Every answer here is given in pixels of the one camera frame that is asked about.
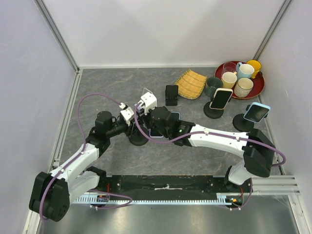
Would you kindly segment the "light blue case phone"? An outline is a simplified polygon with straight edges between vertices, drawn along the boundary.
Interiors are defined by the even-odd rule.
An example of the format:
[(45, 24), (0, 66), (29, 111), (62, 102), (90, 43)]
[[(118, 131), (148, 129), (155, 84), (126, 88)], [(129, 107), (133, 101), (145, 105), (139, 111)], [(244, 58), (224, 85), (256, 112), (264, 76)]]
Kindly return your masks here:
[(171, 112), (171, 119), (180, 120), (180, 113), (179, 112)]

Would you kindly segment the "lavender case phone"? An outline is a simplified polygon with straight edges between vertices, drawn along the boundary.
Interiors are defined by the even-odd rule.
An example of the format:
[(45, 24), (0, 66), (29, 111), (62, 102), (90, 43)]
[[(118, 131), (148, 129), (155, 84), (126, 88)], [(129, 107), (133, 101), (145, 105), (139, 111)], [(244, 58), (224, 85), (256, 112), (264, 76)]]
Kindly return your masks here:
[(159, 133), (156, 129), (150, 129), (149, 130), (149, 136), (151, 138), (163, 138), (163, 135)]

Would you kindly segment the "cream case phone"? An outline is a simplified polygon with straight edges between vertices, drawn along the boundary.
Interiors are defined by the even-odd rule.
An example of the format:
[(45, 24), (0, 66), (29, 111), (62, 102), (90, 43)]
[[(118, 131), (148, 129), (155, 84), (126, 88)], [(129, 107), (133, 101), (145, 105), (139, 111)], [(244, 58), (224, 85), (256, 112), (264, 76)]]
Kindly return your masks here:
[(232, 89), (217, 88), (209, 107), (215, 110), (225, 109), (225, 106), (231, 99), (232, 94), (233, 94)]

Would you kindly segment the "purple phone from pole stand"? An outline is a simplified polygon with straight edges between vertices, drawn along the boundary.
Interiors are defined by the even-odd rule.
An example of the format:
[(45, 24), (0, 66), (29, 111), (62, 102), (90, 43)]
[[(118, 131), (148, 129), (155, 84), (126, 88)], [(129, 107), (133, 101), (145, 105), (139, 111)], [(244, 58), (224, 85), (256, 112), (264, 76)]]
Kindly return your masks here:
[(145, 104), (144, 103), (136, 103), (135, 108), (136, 108), (136, 118), (137, 119), (146, 117), (146, 115), (145, 115)]

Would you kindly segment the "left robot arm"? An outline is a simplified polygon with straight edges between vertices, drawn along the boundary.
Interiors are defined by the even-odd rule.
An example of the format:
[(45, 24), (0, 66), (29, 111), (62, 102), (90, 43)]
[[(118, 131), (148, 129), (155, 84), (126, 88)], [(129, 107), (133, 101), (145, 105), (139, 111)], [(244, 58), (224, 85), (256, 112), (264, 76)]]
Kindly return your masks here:
[(110, 139), (122, 133), (129, 135), (134, 112), (122, 110), (114, 120), (108, 111), (98, 113), (91, 129), (79, 150), (62, 165), (49, 173), (40, 172), (34, 182), (29, 209), (43, 219), (60, 221), (70, 204), (88, 190), (105, 190), (106, 172), (91, 166), (110, 146)]

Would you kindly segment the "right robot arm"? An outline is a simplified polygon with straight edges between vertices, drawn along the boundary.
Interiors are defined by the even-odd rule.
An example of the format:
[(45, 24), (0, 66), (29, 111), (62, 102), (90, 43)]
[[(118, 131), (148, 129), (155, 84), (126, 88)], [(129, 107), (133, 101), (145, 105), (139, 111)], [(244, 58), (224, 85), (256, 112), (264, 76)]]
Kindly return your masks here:
[(223, 179), (229, 192), (236, 191), (252, 177), (268, 178), (273, 166), (274, 145), (259, 129), (226, 132), (179, 120), (166, 107), (144, 108), (141, 119), (169, 143), (178, 146), (206, 147), (229, 152), (242, 159), (231, 166)]

